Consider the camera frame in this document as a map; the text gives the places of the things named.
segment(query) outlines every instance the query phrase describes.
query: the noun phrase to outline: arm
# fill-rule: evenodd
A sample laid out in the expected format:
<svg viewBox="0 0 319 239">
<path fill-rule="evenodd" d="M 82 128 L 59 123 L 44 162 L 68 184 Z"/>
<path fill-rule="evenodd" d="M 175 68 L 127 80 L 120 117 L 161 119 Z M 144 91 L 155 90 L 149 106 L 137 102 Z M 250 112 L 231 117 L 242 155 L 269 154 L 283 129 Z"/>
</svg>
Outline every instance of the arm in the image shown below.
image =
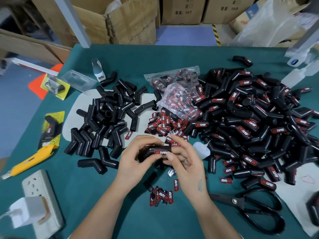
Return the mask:
<svg viewBox="0 0 319 239">
<path fill-rule="evenodd" d="M 164 163 L 174 167 L 180 187 L 196 211 L 205 238 L 242 239 L 210 199 L 206 189 L 204 165 L 192 145 L 178 136 L 171 135 L 171 138 L 182 148 L 176 147 L 173 153 L 167 153 L 168 160 Z"/>
<path fill-rule="evenodd" d="M 70 239 L 111 238 L 124 198 L 149 169 L 162 157 L 161 154 L 149 156 L 142 163 L 135 160 L 141 148 L 149 144 L 163 145 L 158 138 L 138 135 L 122 152 L 117 175 L 113 183 L 102 195 L 90 213 L 72 233 Z"/>
</svg>

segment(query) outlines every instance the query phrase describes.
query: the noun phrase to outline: black scissors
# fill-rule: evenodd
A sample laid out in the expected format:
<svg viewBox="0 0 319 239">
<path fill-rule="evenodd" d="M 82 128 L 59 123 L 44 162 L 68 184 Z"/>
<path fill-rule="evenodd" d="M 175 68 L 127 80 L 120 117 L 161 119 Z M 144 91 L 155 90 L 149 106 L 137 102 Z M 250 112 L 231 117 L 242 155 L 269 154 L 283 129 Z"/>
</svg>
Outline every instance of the black scissors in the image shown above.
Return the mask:
<svg viewBox="0 0 319 239">
<path fill-rule="evenodd" d="M 252 194 L 257 191 L 263 191 L 265 193 L 268 193 L 271 195 L 275 201 L 276 204 L 274 208 L 269 207 L 268 205 L 264 205 L 263 203 L 256 201 L 252 198 L 249 198 L 248 195 Z M 237 197 L 232 197 L 232 196 L 226 196 L 226 195 L 219 195 L 219 194 L 209 194 L 210 198 L 212 200 L 217 200 L 223 203 L 226 203 L 228 205 L 232 205 L 237 207 L 239 209 L 240 213 L 259 231 L 268 234 L 268 235 L 275 235 L 275 234 L 280 234 L 285 230 L 285 220 L 277 213 L 277 211 L 280 211 L 282 209 L 282 204 L 280 199 L 272 193 L 271 191 L 263 188 L 253 188 L 247 191 L 244 191 L 240 193 L 240 198 Z M 259 210 L 255 209 L 248 209 L 245 208 L 244 203 L 245 202 L 250 202 L 254 206 L 258 207 Z M 267 230 L 264 227 L 258 225 L 256 222 L 254 222 L 249 214 L 258 214 L 258 215 L 269 215 L 272 216 L 276 220 L 276 225 L 272 230 Z"/>
</svg>

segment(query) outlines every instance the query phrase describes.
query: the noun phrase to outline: white extension socket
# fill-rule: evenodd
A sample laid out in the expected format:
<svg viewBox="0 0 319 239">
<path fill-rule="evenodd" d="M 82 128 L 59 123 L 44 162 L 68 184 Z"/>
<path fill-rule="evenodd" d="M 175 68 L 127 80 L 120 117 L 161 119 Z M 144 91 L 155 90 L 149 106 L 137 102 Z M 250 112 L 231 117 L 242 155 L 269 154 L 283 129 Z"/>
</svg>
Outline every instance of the white extension socket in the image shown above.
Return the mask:
<svg viewBox="0 0 319 239">
<path fill-rule="evenodd" d="M 64 222 L 46 171 L 38 170 L 24 179 L 22 188 L 26 197 L 43 196 L 46 199 L 50 214 L 43 221 L 33 223 L 33 228 L 37 239 L 50 238 L 62 228 Z"/>
</svg>

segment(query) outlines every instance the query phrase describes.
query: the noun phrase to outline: tattoo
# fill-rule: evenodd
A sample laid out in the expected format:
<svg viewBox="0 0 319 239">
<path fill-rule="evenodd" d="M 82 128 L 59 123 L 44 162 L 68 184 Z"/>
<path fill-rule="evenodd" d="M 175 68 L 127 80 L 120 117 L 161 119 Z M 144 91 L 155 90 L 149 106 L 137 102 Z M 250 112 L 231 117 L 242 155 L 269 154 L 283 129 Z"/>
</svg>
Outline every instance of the tattoo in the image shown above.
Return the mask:
<svg viewBox="0 0 319 239">
<path fill-rule="evenodd" d="M 197 189 L 199 192 L 203 191 L 203 179 L 204 177 L 202 176 L 202 178 L 198 181 Z"/>
</svg>

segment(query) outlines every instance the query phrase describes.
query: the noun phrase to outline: person's right hand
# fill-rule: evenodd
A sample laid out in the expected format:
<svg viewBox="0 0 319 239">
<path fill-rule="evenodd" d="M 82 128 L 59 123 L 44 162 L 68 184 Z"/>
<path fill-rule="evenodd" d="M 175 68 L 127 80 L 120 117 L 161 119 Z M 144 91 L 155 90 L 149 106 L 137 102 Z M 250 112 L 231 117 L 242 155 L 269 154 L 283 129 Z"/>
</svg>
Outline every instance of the person's right hand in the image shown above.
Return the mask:
<svg viewBox="0 0 319 239">
<path fill-rule="evenodd" d="M 163 162 L 174 167 L 181 189 L 196 209 L 203 200 L 209 199 L 204 164 L 190 143 L 175 135 L 171 138 L 182 147 L 172 147 L 172 153 L 166 154 L 168 160 Z"/>
</svg>

